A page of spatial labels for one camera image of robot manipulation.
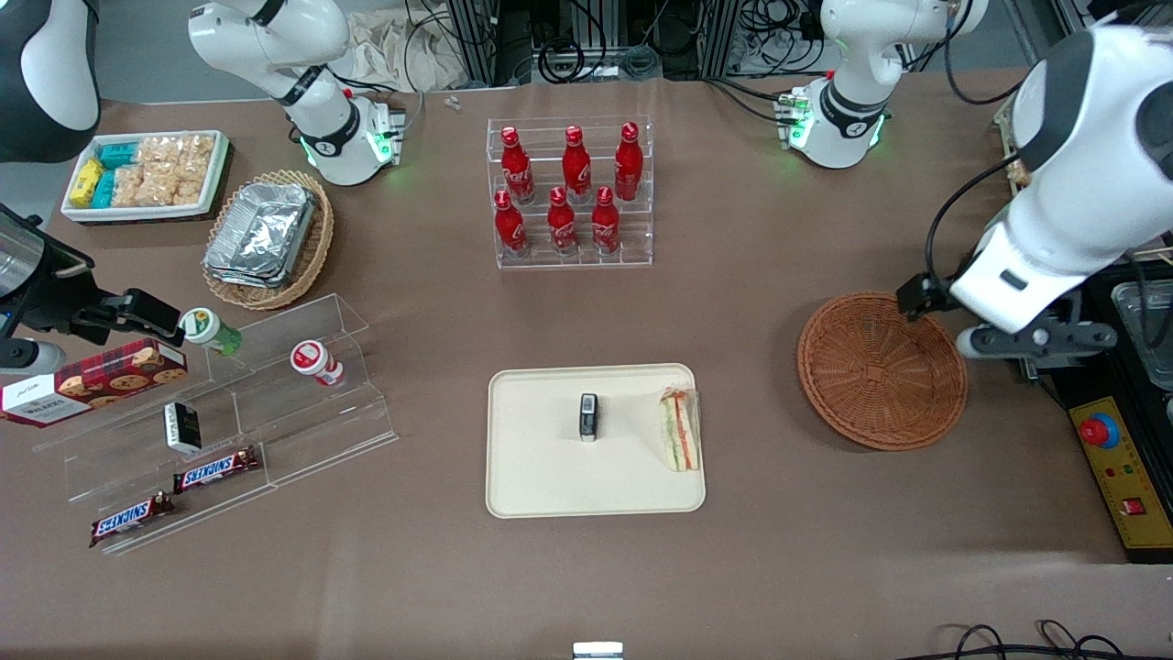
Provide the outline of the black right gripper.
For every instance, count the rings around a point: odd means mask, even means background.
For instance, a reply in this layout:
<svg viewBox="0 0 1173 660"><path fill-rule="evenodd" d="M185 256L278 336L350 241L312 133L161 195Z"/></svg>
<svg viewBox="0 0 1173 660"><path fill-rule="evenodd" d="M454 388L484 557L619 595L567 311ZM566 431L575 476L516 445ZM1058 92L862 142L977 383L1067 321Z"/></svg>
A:
<svg viewBox="0 0 1173 660"><path fill-rule="evenodd" d="M4 295L4 336L23 325L38 333L77 336L106 346L111 334L154 336L183 343L179 309L144 290L111 295L93 278L93 260L70 247L46 244L32 274Z"/></svg>

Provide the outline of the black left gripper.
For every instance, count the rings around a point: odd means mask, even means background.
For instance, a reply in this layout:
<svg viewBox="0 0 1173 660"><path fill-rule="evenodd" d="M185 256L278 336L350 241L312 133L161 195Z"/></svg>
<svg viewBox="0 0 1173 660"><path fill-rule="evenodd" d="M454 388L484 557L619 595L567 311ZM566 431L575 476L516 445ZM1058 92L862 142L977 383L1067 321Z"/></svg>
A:
<svg viewBox="0 0 1173 660"><path fill-rule="evenodd" d="M896 298L900 313L906 319L918 319L925 314L938 314L960 309L960 301L955 300L949 288L952 280L940 279L929 272L913 275L901 290L897 290Z"/></svg>

